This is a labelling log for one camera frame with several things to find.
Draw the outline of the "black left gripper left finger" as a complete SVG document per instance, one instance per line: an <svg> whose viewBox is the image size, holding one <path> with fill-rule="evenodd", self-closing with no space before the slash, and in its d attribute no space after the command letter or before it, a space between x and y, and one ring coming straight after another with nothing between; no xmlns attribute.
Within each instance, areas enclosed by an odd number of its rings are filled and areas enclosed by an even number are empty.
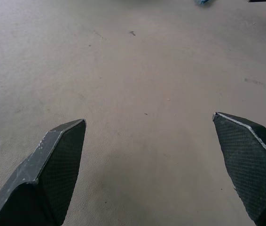
<svg viewBox="0 0 266 226"><path fill-rule="evenodd" d="M80 167L86 121L48 131L0 189L0 226L61 226Z"/></svg>

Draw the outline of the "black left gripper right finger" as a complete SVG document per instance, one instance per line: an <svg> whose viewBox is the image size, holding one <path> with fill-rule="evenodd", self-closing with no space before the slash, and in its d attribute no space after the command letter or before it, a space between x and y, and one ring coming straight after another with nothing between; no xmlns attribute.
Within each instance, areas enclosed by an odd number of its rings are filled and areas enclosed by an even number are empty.
<svg viewBox="0 0 266 226"><path fill-rule="evenodd" d="M266 128L227 113L212 120L239 198L255 225L266 226Z"/></svg>

